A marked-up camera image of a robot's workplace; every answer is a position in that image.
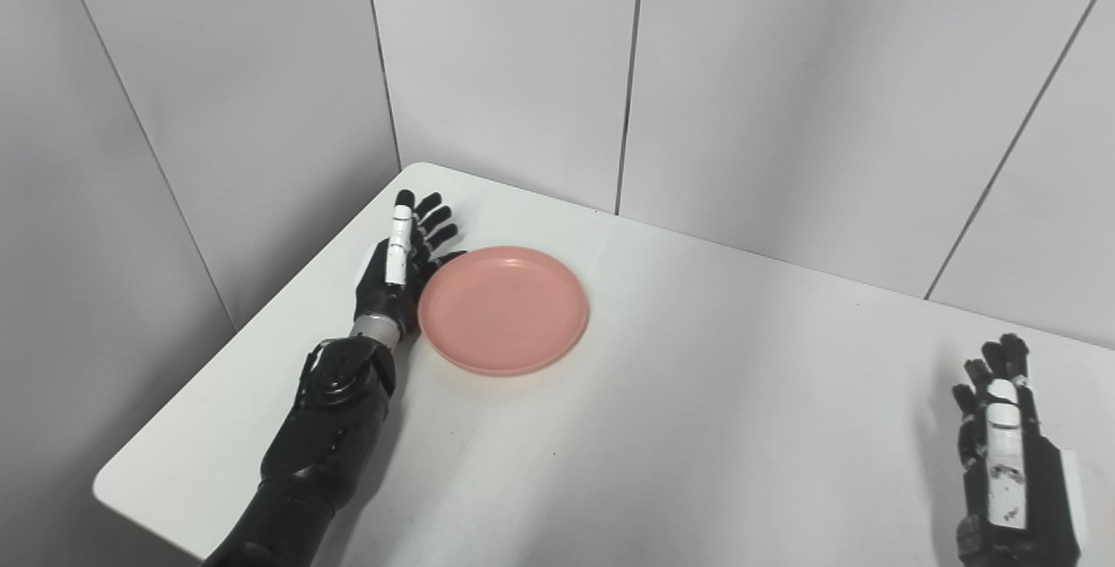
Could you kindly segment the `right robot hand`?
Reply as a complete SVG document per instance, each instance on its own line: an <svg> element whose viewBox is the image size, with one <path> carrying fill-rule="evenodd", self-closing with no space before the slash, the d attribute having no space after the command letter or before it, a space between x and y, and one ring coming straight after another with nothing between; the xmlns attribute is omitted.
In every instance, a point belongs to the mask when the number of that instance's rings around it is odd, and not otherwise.
<svg viewBox="0 0 1115 567"><path fill-rule="evenodd" d="M956 547L964 566L1076 566L1085 512L1076 457L1043 436L1029 385L1029 349L1004 334L964 361L951 389L961 411L964 517Z"/></svg>

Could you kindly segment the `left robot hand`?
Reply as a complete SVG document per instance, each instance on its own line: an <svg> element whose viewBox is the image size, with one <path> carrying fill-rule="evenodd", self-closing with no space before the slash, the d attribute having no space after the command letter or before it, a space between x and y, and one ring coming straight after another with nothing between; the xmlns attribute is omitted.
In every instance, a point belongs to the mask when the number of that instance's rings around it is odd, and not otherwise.
<svg viewBox="0 0 1115 567"><path fill-rule="evenodd" d="M463 251L442 253L456 239L458 225L438 192L417 201L413 190L395 196L390 233L375 246L374 256L355 290L351 335L401 340L418 332L418 306L434 274Z"/></svg>

